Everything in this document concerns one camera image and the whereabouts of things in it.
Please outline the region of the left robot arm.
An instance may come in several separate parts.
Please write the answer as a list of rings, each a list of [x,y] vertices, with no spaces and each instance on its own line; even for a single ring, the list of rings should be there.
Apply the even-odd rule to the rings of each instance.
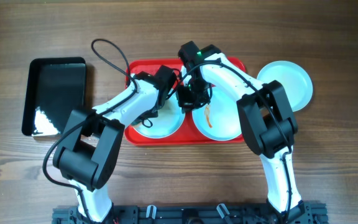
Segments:
[[[177,76],[160,66],[157,73],[129,76],[129,86],[107,103],[71,112],[63,135],[49,149],[52,160],[75,190],[78,206],[54,209],[53,223],[117,223],[106,183],[117,163],[125,129],[156,118]]]

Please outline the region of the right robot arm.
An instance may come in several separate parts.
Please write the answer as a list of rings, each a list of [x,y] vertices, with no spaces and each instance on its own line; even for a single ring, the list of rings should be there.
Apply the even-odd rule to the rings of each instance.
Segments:
[[[243,139],[262,161],[267,200],[288,219],[301,202],[291,162],[298,124],[282,84],[249,76],[214,45],[199,49],[189,41],[178,57],[186,70],[175,88],[179,107],[184,112],[202,108],[211,101],[214,86],[236,102]]]

